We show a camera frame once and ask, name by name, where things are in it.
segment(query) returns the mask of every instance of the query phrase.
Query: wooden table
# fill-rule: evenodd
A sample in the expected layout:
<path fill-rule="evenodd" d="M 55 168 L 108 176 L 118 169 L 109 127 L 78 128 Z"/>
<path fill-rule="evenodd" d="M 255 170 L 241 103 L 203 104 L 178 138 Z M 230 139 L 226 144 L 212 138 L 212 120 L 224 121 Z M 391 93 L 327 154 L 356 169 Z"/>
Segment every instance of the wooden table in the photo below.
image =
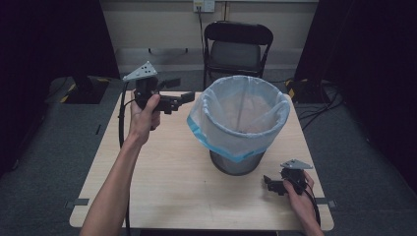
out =
<path fill-rule="evenodd" d="M 165 92 L 179 95 L 183 92 Z M 70 218 L 81 227 L 92 200 L 104 182 L 119 151 L 117 103 L 107 130 Z M 294 106 L 288 121 L 265 153 L 260 165 L 245 176 L 229 176 L 212 164 L 209 150 L 190 131 L 186 119 L 194 102 L 183 104 L 172 115 L 161 115 L 161 125 L 143 146 L 131 189 L 131 227 L 158 229 L 299 230 L 301 225 L 288 200 L 269 192 L 263 176 L 279 179 L 279 164 L 296 158 L 313 164 Z M 125 133 L 129 128 L 126 109 Z M 315 169 L 314 193 L 323 198 Z M 319 205 L 324 231 L 333 228 L 328 205 Z"/>

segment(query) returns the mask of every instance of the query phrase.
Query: light blue plastic bag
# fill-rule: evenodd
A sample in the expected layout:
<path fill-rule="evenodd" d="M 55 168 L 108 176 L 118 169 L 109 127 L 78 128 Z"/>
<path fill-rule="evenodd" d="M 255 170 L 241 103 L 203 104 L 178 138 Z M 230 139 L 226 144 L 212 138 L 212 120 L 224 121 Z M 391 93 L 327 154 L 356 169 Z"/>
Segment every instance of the light blue plastic bag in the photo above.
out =
<path fill-rule="evenodd" d="M 196 100 L 187 123 L 208 149 L 234 162 L 267 150 L 289 115 L 278 88 L 253 77 L 216 80 Z"/>

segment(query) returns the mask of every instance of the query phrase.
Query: chair seat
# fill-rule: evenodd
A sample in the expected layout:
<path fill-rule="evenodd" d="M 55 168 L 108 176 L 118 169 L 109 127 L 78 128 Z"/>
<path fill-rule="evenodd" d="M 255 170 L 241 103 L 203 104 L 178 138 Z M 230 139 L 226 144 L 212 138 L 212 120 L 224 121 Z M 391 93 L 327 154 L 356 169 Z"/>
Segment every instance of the chair seat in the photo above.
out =
<path fill-rule="evenodd" d="M 261 47 L 255 44 L 215 41 L 208 66 L 215 69 L 260 72 Z"/>

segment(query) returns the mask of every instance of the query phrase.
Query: trash can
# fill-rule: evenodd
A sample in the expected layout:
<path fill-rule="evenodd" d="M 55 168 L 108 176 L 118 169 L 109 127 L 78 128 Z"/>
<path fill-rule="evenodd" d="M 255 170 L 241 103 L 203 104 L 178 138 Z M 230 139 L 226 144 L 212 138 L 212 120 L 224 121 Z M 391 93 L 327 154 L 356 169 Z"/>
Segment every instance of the trash can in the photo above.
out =
<path fill-rule="evenodd" d="M 260 163 L 289 115 L 282 92 L 248 76 L 216 80 L 196 99 L 187 118 L 213 164 L 229 175 L 245 175 Z"/>

